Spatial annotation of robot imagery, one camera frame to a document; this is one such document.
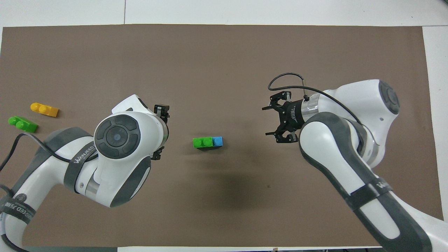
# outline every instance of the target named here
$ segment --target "orange building block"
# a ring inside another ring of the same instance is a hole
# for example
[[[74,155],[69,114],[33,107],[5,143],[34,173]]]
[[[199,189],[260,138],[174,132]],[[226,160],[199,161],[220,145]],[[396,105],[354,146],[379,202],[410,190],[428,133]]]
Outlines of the orange building block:
[[[59,111],[59,109],[57,108],[46,106],[37,102],[31,104],[30,109],[34,112],[38,112],[51,117],[56,117],[57,112]]]

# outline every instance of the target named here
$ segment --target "brown mat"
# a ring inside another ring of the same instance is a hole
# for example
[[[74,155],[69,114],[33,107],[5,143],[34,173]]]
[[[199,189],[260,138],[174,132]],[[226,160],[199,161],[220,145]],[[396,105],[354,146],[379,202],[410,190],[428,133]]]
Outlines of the brown mat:
[[[377,245],[298,144],[276,144],[262,111],[267,84],[283,72],[334,89],[379,78],[398,93],[399,117],[375,172],[410,205],[441,218],[428,77],[421,27],[116,25],[3,29],[0,157],[19,130],[44,139],[79,126],[93,133],[131,94],[171,106],[170,137],[142,190],[108,209],[54,188],[25,231],[29,246]],[[276,85],[297,84],[284,78]],[[293,91],[300,99],[301,91]],[[60,109],[51,118],[33,102]],[[222,136],[203,152],[192,138]],[[12,186],[37,146],[18,145],[1,173]]]

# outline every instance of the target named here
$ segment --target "velcro strap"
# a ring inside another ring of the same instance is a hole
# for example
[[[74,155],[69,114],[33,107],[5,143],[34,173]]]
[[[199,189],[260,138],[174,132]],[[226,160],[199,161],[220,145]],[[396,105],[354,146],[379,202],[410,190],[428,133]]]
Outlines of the velcro strap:
[[[78,179],[79,173],[81,172],[82,167],[86,160],[96,152],[96,147],[92,142],[86,144],[76,155],[70,160],[69,165],[67,166],[67,170],[65,171],[64,176],[64,186],[76,193],[76,180]]]
[[[12,215],[26,224],[29,224],[36,214],[36,210],[30,205],[9,196],[5,196],[0,200],[0,212]]]
[[[388,191],[392,191],[392,187],[384,179],[376,178],[354,191],[344,200],[354,211]]]

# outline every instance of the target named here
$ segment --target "white robotic arm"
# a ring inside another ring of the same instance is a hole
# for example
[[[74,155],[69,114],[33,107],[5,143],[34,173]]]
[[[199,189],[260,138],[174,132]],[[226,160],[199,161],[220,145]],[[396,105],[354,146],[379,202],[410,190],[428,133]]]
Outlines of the white robotic arm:
[[[280,115],[279,128],[267,135],[279,143],[299,141],[303,157],[328,178],[385,250],[448,251],[448,223],[406,204],[371,169],[382,160],[389,127],[399,113],[394,90],[380,80],[367,80],[325,93],[345,104],[362,124],[322,94],[291,102],[291,93],[284,91],[263,108]],[[280,99],[286,102],[279,105]],[[284,137],[286,131],[291,133]]]
[[[146,180],[151,160],[160,159],[168,138],[168,110],[169,106],[155,105],[153,113],[132,95],[99,123],[93,137],[76,127],[51,133],[44,144],[69,162],[37,150],[12,188],[13,197],[1,201],[0,235],[7,235],[11,243],[3,238],[0,251],[21,251],[26,225],[56,184],[107,207],[129,201]]]

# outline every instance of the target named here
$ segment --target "green building block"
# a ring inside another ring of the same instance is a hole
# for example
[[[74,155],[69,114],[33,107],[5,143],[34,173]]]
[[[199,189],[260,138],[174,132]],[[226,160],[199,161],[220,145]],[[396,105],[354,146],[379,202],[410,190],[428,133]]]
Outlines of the green building block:
[[[213,139],[212,137],[193,138],[193,147],[195,148],[213,147]]]
[[[11,125],[15,125],[16,128],[26,132],[34,133],[37,128],[37,124],[23,117],[11,117],[9,118],[8,123]]]

